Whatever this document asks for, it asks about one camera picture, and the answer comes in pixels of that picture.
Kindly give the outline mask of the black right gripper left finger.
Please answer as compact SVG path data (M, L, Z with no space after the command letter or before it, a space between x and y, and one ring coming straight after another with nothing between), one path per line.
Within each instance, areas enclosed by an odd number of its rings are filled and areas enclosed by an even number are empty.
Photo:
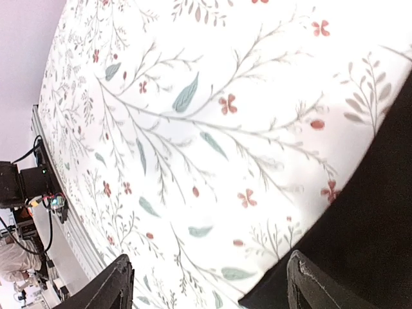
M57 309L132 309L134 277L128 255L122 254Z

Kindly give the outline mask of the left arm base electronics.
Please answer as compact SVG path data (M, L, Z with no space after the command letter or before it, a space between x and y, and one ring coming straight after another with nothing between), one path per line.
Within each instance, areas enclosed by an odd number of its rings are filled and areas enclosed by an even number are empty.
M28 213L32 215L33 209L41 206L48 214L49 240L42 250L36 252L41 255L47 253L52 246L52 216L56 215L60 222L64 223L68 219L68 202L52 169L41 135L35 137L32 149L23 157L30 155L35 158L35 167L20 170L19 176L23 182L24 207L28 209Z

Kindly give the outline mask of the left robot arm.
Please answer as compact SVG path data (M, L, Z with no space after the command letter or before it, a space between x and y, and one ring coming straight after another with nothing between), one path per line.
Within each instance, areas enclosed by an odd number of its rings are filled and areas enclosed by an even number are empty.
M61 192L61 187L48 166L19 170L12 162L1 162L1 209L24 207L38 196Z

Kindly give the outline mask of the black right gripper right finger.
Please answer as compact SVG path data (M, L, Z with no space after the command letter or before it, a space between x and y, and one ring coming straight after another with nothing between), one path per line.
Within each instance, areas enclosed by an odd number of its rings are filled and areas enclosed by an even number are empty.
M375 308L339 285L302 252L295 250L286 266L290 308Z

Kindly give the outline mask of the black t-shirt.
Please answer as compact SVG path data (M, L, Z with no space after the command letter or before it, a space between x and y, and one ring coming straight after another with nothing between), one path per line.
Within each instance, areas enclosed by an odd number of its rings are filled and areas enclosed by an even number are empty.
M286 266L295 250L375 308L411 307L410 80L343 191L242 306L290 308Z

